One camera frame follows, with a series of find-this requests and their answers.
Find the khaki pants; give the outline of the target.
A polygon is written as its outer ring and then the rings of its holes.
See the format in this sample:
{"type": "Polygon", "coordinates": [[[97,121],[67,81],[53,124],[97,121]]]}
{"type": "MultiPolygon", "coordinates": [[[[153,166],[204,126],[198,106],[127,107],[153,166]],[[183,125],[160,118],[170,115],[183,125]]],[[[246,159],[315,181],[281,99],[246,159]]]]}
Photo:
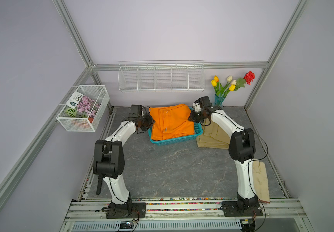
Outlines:
{"type": "Polygon", "coordinates": [[[196,138],[199,148],[216,148],[228,150],[230,145],[230,136],[216,124],[206,119],[203,123],[203,133],[196,138]]]}

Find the orange pants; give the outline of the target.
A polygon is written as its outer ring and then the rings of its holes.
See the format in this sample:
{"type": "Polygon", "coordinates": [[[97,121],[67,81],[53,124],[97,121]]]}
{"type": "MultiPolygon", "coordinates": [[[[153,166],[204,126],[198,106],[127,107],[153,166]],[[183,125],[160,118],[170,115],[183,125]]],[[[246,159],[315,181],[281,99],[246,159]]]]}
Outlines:
{"type": "Polygon", "coordinates": [[[194,122],[188,120],[190,113],[186,104],[151,108],[150,116],[154,120],[151,139],[161,141],[194,135],[194,122]]]}

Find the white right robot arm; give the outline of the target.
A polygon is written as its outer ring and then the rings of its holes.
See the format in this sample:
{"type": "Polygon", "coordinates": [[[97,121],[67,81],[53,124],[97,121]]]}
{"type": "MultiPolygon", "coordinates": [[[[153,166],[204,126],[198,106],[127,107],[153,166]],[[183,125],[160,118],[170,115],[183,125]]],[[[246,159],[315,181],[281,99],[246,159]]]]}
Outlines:
{"type": "Polygon", "coordinates": [[[255,135],[233,119],[217,105],[212,105],[208,96],[196,100],[191,109],[189,121],[216,123],[230,137],[229,155],[234,160],[238,178],[238,198],[241,200],[257,200],[253,180],[253,159],[256,152],[255,135]]]}

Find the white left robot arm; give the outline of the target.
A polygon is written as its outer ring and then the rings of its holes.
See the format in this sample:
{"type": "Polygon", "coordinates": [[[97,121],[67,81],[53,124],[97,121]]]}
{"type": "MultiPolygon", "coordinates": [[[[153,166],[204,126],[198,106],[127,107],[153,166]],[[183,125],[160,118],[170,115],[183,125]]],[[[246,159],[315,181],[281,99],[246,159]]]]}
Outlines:
{"type": "Polygon", "coordinates": [[[98,178],[96,195],[101,193],[105,182],[111,193],[111,202],[115,205],[131,203],[122,175],[125,168],[123,146],[132,134],[144,133],[153,126],[150,111],[148,106],[133,104],[128,117],[119,127],[106,139],[95,142],[92,171],[98,178]]]}

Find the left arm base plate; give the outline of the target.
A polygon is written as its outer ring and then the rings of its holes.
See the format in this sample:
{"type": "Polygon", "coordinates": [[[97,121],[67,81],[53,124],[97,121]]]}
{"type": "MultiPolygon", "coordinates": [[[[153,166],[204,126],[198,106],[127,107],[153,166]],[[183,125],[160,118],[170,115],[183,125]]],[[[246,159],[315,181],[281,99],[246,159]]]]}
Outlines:
{"type": "Polygon", "coordinates": [[[110,203],[107,208],[107,219],[122,219],[122,218],[145,218],[146,203],[110,203]]]}

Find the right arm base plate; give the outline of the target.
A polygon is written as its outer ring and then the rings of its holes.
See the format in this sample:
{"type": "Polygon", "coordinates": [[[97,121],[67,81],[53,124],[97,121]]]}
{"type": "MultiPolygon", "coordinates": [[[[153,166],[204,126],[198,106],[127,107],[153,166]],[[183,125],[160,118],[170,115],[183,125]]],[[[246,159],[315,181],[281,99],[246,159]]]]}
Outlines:
{"type": "Polygon", "coordinates": [[[258,200],[251,199],[222,202],[220,210],[224,212],[225,217],[260,217],[264,213],[258,200]]]}

